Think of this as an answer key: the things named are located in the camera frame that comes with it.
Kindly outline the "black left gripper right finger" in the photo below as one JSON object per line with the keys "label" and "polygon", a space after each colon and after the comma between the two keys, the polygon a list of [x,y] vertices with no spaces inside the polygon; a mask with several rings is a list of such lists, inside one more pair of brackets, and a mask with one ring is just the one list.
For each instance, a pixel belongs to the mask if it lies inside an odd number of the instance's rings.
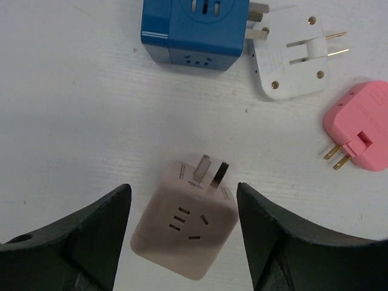
{"label": "black left gripper right finger", "polygon": [[387,240],[319,226],[247,183],[236,197],[254,290],[387,290]]}

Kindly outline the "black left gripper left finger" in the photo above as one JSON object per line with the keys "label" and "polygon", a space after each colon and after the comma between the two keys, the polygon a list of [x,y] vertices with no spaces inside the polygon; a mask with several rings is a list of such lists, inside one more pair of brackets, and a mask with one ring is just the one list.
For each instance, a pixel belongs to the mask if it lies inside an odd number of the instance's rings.
{"label": "black left gripper left finger", "polygon": [[122,184],[1,244],[1,290],[112,290],[131,201],[131,186]]}

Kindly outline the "peach cube socket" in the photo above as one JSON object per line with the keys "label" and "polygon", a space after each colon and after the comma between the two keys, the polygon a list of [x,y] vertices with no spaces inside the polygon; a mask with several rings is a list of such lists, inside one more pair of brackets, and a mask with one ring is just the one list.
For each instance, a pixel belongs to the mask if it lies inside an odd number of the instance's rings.
{"label": "peach cube socket", "polygon": [[238,206],[203,155],[197,166],[171,161],[131,237],[139,256],[191,280],[208,272],[239,220]]}

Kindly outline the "pink extension socket plug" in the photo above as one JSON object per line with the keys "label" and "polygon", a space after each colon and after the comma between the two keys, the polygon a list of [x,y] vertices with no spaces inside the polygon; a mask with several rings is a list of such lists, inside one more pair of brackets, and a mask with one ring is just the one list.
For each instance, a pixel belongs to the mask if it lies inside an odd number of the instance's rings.
{"label": "pink extension socket plug", "polygon": [[387,169],[387,82],[354,85],[326,112],[323,127],[335,143],[324,159],[344,153],[333,169],[347,161],[368,171]]}

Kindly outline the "white plug adapter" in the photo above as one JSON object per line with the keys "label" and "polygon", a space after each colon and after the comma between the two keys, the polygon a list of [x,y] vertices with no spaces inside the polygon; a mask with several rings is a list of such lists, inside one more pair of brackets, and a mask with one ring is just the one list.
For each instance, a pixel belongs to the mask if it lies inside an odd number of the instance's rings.
{"label": "white plug adapter", "polygon": [[272,10],[253,28],[267,36],[249,41],[260,97],[284,101],[327,87],[328,58],[332,55],[327,41],[346,33],[326,33],[319,11],[303,6]]}

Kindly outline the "blue cube socket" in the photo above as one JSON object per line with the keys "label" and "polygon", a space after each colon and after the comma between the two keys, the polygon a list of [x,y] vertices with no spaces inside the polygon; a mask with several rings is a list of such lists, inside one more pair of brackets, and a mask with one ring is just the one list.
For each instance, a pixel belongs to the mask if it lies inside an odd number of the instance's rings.
{"label": "blue cube socket", "polygon": [[255,1],[144,1],[141,42],[159,64],[228,70],[246,39],[268,33],[247,28],[260,22],[269,5]]}

